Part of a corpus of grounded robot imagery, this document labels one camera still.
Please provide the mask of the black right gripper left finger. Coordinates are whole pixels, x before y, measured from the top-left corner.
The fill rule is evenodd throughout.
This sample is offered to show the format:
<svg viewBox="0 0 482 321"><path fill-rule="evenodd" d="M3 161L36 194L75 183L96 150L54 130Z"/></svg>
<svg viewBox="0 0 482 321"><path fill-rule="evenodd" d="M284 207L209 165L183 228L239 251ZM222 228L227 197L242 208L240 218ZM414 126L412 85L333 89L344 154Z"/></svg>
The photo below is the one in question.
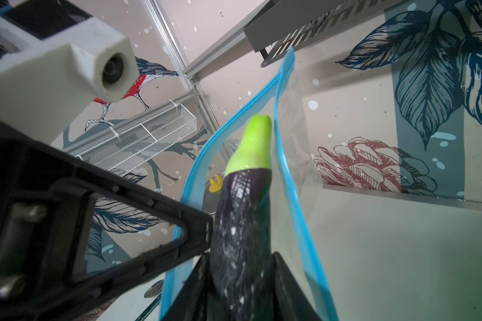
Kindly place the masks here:
<svg viewBox="0 0 482 321"><path fill-rule="evenodd" d="M210 285L210 256L203 254L186 280L168 312L167 320L207 320L208 288Z"/></svg>

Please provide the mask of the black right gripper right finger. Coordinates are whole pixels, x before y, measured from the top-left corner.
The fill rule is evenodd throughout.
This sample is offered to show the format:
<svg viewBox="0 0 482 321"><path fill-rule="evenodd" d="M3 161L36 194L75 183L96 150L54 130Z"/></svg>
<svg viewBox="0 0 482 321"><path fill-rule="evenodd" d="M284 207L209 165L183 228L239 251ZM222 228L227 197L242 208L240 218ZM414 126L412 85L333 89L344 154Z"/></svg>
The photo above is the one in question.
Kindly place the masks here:
<svg viewBox="0 0 482 321"><path fill-rule="evenodd" d="M273 254L272 292L275 320L320 321L281 254Z"/></svg>

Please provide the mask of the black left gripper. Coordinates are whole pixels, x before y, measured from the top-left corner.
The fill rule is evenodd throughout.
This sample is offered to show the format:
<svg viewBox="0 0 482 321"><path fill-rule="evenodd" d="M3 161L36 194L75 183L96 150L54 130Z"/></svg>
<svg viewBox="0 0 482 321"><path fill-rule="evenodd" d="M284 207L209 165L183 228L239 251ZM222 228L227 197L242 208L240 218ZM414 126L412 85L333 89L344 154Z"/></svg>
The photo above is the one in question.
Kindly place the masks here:
<svg viewBox="0 0 482 321"><path fill-rule="evenodd" d="M211 219L0 121L0 320L74 320L209 246Z"/></svg>

